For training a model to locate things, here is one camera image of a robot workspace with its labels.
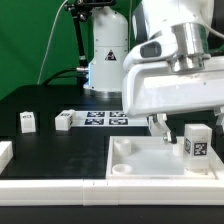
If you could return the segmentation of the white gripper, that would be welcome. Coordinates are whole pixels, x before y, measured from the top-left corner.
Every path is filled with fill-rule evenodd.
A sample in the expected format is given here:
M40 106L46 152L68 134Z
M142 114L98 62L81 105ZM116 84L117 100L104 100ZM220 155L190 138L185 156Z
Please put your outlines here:
M224 56L194 73L172 73L165 61L135 65L123 82L122 105L128 117L149 116L150 134L165 143L177 143L166 114L214 109L217 131L224 135Z

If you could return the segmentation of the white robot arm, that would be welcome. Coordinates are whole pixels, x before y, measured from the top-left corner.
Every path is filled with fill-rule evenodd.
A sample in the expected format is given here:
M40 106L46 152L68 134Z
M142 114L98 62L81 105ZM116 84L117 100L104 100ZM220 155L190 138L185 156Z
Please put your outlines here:
M147 117L152 132L170 133L161 115L212 109L224 131L224 56L213 57L208 34L214 0L141 0L128 50L126 25L103 5L93 10L94 58L86 91L122 93L129 117Z

